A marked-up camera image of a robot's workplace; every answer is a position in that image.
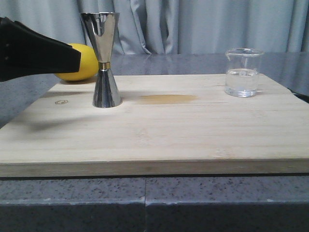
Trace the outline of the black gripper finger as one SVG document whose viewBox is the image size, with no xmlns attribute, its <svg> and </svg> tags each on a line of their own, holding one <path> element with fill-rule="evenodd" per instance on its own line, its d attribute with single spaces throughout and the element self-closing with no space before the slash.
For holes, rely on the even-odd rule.
<svg viewBox="0 0 309 232">
<path fill-rule="evenodd" d="M 19 21 L 0 19 L 0 80 L 79 71 L 82 54 L 71 45 L 46 37 Z"/>
</svg>

